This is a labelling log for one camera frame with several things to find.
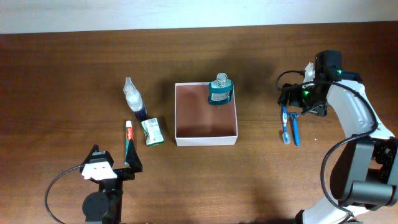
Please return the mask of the green white soap packet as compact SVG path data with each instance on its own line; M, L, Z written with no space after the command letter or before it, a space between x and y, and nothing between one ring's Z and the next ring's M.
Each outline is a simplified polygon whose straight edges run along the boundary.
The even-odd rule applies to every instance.
M156 146L164 143L164 137L157 118L147 119L141 122L142 129L146 138L148 147Z

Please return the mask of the purple foaming soap pump bottle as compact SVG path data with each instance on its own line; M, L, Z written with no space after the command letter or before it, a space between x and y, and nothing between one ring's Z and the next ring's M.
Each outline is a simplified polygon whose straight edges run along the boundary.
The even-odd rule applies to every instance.
M126 97L126 101L134 116L138 121L144 121L147 119L147 109L143 102L142 96L134 86L130 77L125 78L125 84L123 92Z

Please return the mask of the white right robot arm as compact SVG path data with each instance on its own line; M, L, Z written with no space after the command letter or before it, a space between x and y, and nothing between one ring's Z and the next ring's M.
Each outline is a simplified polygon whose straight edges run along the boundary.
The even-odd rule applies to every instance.
M397 138L377 116L358 73L342 67L340 51L324 50L304 70L301 84L278 85L282 126L297 114L326 116L332 107L345 133L324 156L324 196L296 214L294 223L357 223L356 217L397 203Z

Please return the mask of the teal mouthwash bottle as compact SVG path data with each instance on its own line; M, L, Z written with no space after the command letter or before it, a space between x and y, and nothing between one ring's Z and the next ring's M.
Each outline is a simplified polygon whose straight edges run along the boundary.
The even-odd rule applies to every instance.
M216 80L209 83L208 102L210 105L224 105L231 101L233 81L225 73L219 73Z

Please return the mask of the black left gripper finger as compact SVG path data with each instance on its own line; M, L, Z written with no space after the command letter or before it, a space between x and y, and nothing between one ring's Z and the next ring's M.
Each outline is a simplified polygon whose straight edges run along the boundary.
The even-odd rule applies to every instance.
M89 152L89 154L86 156L86 158L84 159L84 161L82 162L82 164L87 164L87 163L89 163L90 162L90 159L91 159L91 157L92 157L92 154L94 153L94 152L98 152L99 151L99 145L97 145L97 144L95 144L94 146L93 146L93 148L91 149L91 151Z
M127 144L125 163L129 165L134 173L142 172L143 170L133 139L130 139Z

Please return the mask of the pink cardboard box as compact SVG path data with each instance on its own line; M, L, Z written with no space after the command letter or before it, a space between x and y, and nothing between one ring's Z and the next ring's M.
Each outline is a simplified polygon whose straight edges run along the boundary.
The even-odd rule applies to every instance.
M175 84L174 136L178 147L236 144L235 96L224 105L210 105L208 96L208 82Z

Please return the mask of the red green toothpaste tube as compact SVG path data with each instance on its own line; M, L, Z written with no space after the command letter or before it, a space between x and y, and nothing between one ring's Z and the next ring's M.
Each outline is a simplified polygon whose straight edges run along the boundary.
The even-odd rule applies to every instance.
M126 121L126 151L125 151L125 165L130 165L134 158L134 144L133 141L133 127L132 121Z

